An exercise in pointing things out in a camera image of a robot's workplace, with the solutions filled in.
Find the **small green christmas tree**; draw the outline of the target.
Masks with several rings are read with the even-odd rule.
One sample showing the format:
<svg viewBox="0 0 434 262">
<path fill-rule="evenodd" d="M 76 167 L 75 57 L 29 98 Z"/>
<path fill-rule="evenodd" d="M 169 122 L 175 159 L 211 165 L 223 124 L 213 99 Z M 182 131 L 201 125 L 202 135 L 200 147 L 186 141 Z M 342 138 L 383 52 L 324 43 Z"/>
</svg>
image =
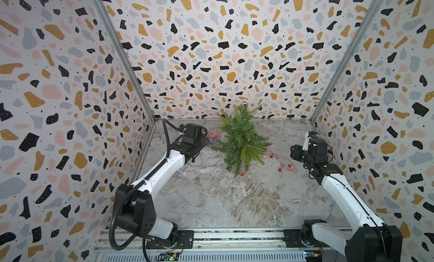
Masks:
<svg viewBox="0 0 434 262">
<path fill-rule="evenodd" d="M 264 156 L 272 145 L 269 138 L 260 135 L 254 122 L 254 113 L 246 105 L 236 105 L 232 113 L 219 116 L 218 130 L 223 138 L 212 150 L 224 155 L 226 170 L 239 176 L 250 171 L 254 164 L 264 165 Z"/>
</svg>

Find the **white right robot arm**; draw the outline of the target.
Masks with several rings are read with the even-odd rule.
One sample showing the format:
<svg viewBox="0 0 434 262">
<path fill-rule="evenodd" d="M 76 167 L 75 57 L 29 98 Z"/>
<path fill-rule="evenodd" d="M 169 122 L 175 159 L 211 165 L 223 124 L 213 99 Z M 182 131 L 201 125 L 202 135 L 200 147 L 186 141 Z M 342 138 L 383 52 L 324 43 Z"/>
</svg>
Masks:
<svg viewBox="0 0 434 262">
<path fill-rule="evenodd" d="M 317 132 L 305 134 L 303 145 L 290 148 L 290 157 L 307 169 L 334 199 L 350 224 L 351 233 L 330 226 L 326 221 L 305 220 L 301 241 L 305 246 L 321 242 L 345 256 L 349 262 L 399 262 L 403 235 L 399 228 L 387 225 L 350 186 L 342 170 L 328 156 L 328 143 Z"/>
</svg>

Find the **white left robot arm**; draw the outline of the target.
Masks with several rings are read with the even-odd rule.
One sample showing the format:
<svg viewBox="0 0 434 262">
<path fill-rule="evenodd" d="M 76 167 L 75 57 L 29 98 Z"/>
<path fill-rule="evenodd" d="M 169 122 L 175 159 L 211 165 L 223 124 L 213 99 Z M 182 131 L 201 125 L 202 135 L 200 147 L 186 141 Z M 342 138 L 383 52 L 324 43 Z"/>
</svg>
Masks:
<svg viewBox="0 0 434 262">
<path fill-rule="evenodd" d="M 130 185 L 122 184 L 115 192 L 114 210 L 109 225 L 113 249 L 126 248 L 136 237 L 157 238 L 169 246 L 178 239 L 177 225 L 156 214 L 154 197 L 172 175 L 189 161 L 193 162 L 209 143 L 208 130 L 189 123 L 175 127 L 162 120 L 166 154 L 153 168 Z"/>
</svg>

